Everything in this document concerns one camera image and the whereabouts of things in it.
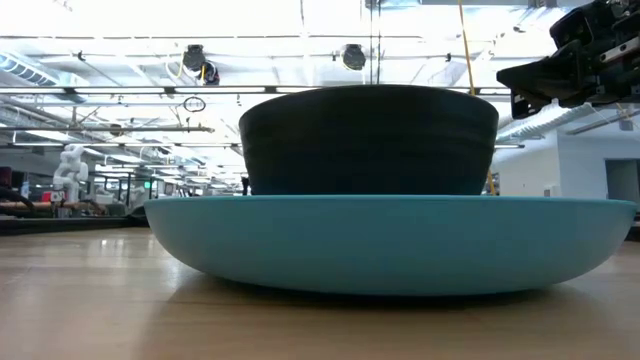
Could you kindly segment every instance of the plate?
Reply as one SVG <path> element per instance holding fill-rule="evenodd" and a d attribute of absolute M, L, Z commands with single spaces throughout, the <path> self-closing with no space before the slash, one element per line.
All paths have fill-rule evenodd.
<path fill-rule="evenodd" d="M 484 196 L 249 196 L 145 203 L 183 263 L 229 280 L 358 295 L 542 288 L 607 260 L 636 204 Z"/>

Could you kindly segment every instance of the wooden table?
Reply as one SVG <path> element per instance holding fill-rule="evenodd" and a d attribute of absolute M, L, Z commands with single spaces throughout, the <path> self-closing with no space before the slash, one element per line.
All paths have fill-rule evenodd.
<path fill-rule="evenodd" d="M 640 244 L 545 291 L 375 300 L 216 280 L 146 229 L 0 238 L 2 360 L 338 358 L 640 359 Z"/>

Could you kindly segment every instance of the ceiling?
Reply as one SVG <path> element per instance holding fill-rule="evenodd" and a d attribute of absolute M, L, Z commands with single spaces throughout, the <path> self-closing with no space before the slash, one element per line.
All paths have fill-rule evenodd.
<path fill-rule="evenodd" d="M 379 78 L 385 84 L 468 87 L 457 2 L 423 0 L 432 5 L 408 6 L 412 2 L 420 1 L 390 0 L 380 12 L 370 12 L 363 0 L 3 1 L 0 52 L 22 56 L 45 72 L 73 74 L 76 84 L 86 86 L 194 86 L 195 79 L 184 72 L 175 75 L 185 47 L 202 44 L 218 67 L 221 86 L 317 87 L 377 83 Z M 535 8 L 529 5 L 536 1 L 467 1 L 465 29 L 475 86 L 502 87 L 496 71 L 552 53 L 549 26 L 586 2 Z M 363 71 L 342 65 L 339 54 L 346 44 L 362 45 L 368 57 Z M 33 84 L 0 71 L 0 86 Z M 215 130 L 131 132 L 109 141 L 237 143 L 239 117 L 273 96 L 207 95 L 200 113 L 185 111 L 179 96 L 91 96 L 83 104 L 50 96 L 13 98 L 67 119 L 77 106 L 76 118 L 86 117 L 82 126 L 175 127 L 189 118 L 191 125 Z M 501 115 L 509 114 L 507 96 L 489 100 Z M 242 157 L 230 148 L 173 151 L 200 159 L 207 168 L 228 165 L 235 173 L 244 171 Z"/>

